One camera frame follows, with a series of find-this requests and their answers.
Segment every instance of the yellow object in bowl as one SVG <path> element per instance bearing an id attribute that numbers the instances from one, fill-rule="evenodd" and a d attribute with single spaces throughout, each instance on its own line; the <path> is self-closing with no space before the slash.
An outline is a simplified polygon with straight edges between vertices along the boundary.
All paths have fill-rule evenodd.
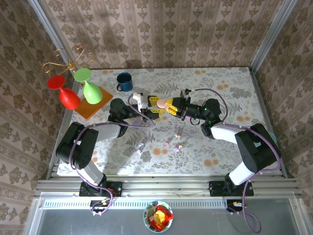
<path id="1" fill-rule="evenodd" d="M 160 225 L 165 220 L 165 214 L 163 211 L 156 211 L 153 215 L 153 219 L 155 220 L 157 225 Z"/>

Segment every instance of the cable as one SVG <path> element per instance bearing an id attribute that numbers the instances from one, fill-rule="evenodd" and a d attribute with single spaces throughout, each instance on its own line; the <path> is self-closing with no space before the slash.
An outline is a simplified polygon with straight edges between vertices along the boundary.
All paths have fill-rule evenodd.
<path id="1" fill-rule="evenodd" d="M 77 138 L 75 139 L 74 141 L 74 144 L 72 146 L 72 149 L 69 153 L 69 157 L 68 157 L 68 162 L 69 162 L 69 165 L 70 167 L 72 168 L 72 170 L 76 170 L 76 173 L 78 174 L 78 176 L 86 183 L 88 184 L 89 186 L 93 187 L 93 188 L 98 188 L 98 189 L 102 189 L 102 190 L 105 190 L 107 191 L 109 194 L 110 194 L 110 202 L 108 204 L 108 206 L 102 211 L 102 213 L 106 212 L 108 210 L 108 208 L 112 205 L 112 202 L 113 202 L 113 195 L 111 193 L 111 191 L 107 188 L 104 188 L 104 187 L 100 187 L 100 186 L 96 186 L 96 185 L 93 185 L 92 183 L 90 183 L 84 176 L 82 176 L 79 171 L 76 169 L 76 167 L 73 165 L 72 163 L 72 158 L 73 158 L 73 152 L 74 152 L 74 149 L 77 145 L 77 142 L 79 141 L 79 139 L 81 138 L 81 136 L 84 134 L 84 132 L 86 130 L 88 130 L 89 128 L 91 127 L 95 127 L 95 126 L 103 126 L 103 125 L 119 125 L 119 126 L 127 126 L 127 127 L 134 127 L 134 128 L 150 128 L 151 126 L 154 126 L 154 122 L 151 118 L 149 118 L 148 116 L 142 114 L 139 110 L 135 109 L 132 105 L 131 105 L 131 98 L 132 98 L 133 95 L 130 95 L 128 97 L 128 100 L 127 100 L 127 103 L 129 105 L 130 108 L 132 108 L 136 113 L 140 114 L 141 116 L 143 116 L 144 118 L 146 118 L 147 120 L 149 120 L 151 122 L 151 125 L 149 126 L 135 126 L 135 125 L 128 125 L 128 124 L 124 124 L 124 123 L 117 123 L 117 122 L 102 122 L 102 123 L 97 123 L 97 124 L 93 124 L 93 125 L 89 125 L 89 126 L 86 126 L 85 128 L 82 129 L 82 131 L 78 134 Z"/>
<path id="2" fill-rule="evenodd" d="M 224 105 L 225 105 L 225 108 L 226 108 L 226 114 L 225 114 L 225 117 L 222 119 L 222 122 L 224 122 L 224 121 L 225 121 L 225 119 L 226 119 L 226 118 L 227 118 L 227 116 L 228 116 L 228 107 L 227 107 L 227 104 L 226 104 L 226 102 L 225 102 L 224 98 L 221 96 L 221 94 L 220 94 L 220 93 L 218 93 L 217 91 L 212 90 L 212 89 L 209 89 L 209 88 L 199 88 L 199 89 L 195 89 L 195 91 L 196 91 L 196 92 L 197 92 L 197 91 L 211 91 L 211 92 L 214 92 L 215 94 L 217 94 L 217 95 L 221 98 L 221 100 L 223 101 L 223 103 L 224 103 Z"/>
<path id="3" fill-rule="evenodd" d="M 192 117 L 189 119 L 190 120 L 190 123 L 191 123 L 191 125 L 193 125 L 193 126 L 196 126 L 196 125 L 199 125 L 200 124 L 200 119 L 199 119 L 199 121 L 198 121 L 198 123 L 196 123 L 196 124 L 194 124 L 193 122 L 192 122 Z"/>
<path id="4" fill-rule="evenodd" d="M 114 193 L 114 199 L 115 199 L 115 198 L 116 198 L 116 192 L 115 192 L 112 188 L 108 188 L 108 190 L 110 190 L 111 193 Z M 100 205 L 104 205 L 104 204 L 103 204 L 103 200 L 98 200 L 98 201 L 96 201 L 96 202 L 92 205 L 90 211 L 91 211 L 91 212 L 94 212 L 94 208 L 97 207 L 97 206 L 100 206 Z"/>
<path id="5" fill-rule="evenodd" d="M 280 169 L 280 166 L 281 166 L 281 163 L 280 163 L 280 158 L 279 158 L 279 155 L 277 153 L 277 151 L 275 150 L 275 148 L 273 147 L 273 145 L 271 145 L 271 143 L 264 137 L 262 136 L 261 134 L 259 134 L 258 132 L 254 131 L 254 130 L 251 130 L 250 128 L 248 127 L 245 127 L 245 126 L 239 126 L 239 125 L 233 125 L 233 124 L 227 124 L 227 123 L 224 123 L 223 122 L 223 125 L 224 126 L 228 126 L 228 127 L 233 127 L 233 128 L 239 128 L 239 129 L 244 129 L 244 130 L 247 130 L 247 131 L 250 131 L 252 134 L 256 135 L 257 137 L 259 137 L 261 140 L 263 140 L 268 146 L 269 148 L 272 150 L 272 152 L 274 153 L 275 157 L 276 157 L 276 160 L 277 160 L 277 167 L 275 167 L 274 169 L 264 169 L 264 170 L 260 170 L 259 172 L 255 173 L 254 175 L 252 175 L 249 179 L 247 179 L 246 181 L 246 184 L 245 184 L 245 188 L 244 188 L 244 192 L 243 192 L 243 198 L 242 198 L 242 205 L 243 205 L 243 215 L 244 215 L 244 218 L 245 218 L 245 221 L 246 221 L 246 224 L 247 226 L 249 227 L 249 229 L 251 231 L 253 231 L 255 234 L 259 234 L 262 230 L 262 226 L 261 226 L 261 223 L 259 221 L 259 219 L 252 213 L 246 211 L 245 209 L 245 197 L 246 197 L 246 189 L 248 187 L 248 184 L 249 182 L 251 182 L 251 180 L 253 180 L 255 177 L 257 177 L 258 175 L 260 174 L 263 174 L 263 173 L 267 173 L 267 172 L 272 172 L 272 171 L 277 171 Z M 249 214 L 251 215 L 258 223 L 259 223 L 259 227 L 260 229 L 258 231 L 255 231 L 251 225 L 249 224 L 248 222 L 248 219 L 246 217 L 246 215 Z"/>
<path id="6" fill-rule="evenodd" d="M 245 207 L 247 207 L 248 206 L 248 199 L 247 199 L 247 197 L 245 197 L 245 201 L 246 201 Z"/>

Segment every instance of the floral tablecloth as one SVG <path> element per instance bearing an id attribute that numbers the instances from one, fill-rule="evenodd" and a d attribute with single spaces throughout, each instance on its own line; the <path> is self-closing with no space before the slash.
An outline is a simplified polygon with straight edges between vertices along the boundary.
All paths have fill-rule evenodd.
<path id="1" fill-rule="evenodd" d="M 131 92 L 116 90 L 116 77 L 121 72 L 133 77 Z M 250 126 L 264 124 L 248 68 L 205 68 L 205 69 L 139 69 L 139 70 L 93 70 L 91 82 L 110 92 L 114 98 L 127 98 L 133 92 L 157 95 L 161 98 L 179 97 L 180 91 L 189 88 L 211 88 L 226 100 L 229 116 L 227 123 Z M 202 105 L 209 98 L 217 98 L 221 104 L 221 118 L 225 108 L 217 95 L 207 91 L 194 93 L 191 102 Z M 74 111 L 71 121 L 84 125 L 105 122 L 110 104 L 106 104 L 89 121 Z M 140 123 L 140 118 L 129 119 L 129 124 Z M 140 143 L 145 143 L 142 154 L 138 154 Z M 174 148 L 182 145 L 180 151 Z M 117 139 L 97 142 L 92 161 L 105 174 L 226 174 L 241 162 L 237 145 L 222 140 L 211 140 L 201 132 L 200 126 L 165 112 L 150 129 L 132 129 Z M 60 162 L 58 174 L 76 175 L 69 166 Z"/>

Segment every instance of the wooden board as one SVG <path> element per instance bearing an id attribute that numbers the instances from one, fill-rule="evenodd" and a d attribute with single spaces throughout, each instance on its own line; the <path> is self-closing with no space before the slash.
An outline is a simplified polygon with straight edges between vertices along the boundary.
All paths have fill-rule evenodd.
<path id="1" fill-rule="evenodd" d="M 106 103 L 108 103 L 112 98 L 113 95 L 108 93 L 106 90 L 99 87 L 103 98 L 102 100 L 97 104 L 89 104 L 86 99 L 84 99 L 77 109 L 75 109 L 76 112 L 78 112 L 81 116 L 83 116 L 86 120 L 89 120 L 95 113 L 97 113 Z"/>

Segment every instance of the wall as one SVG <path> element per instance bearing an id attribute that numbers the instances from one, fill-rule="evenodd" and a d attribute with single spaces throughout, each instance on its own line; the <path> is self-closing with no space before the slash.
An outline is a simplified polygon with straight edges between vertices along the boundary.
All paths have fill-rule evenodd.
<path id="1" fill-rule="evenodd" d="M 258 79 L 289 173 L 313 221 L 313 1 L 298 0 Z"/>
<path id="2" fill-rule="evenodd" d="M 0 234 L 22 234 L 59 132 L 64 109 L 41 72 L 53 51 L 27 1 L 0 1 Z"/>
<path id="3" fill-rule="evenodd" d="M 42 0 L 90 68 L 248 67 L 281 0 Z"/>

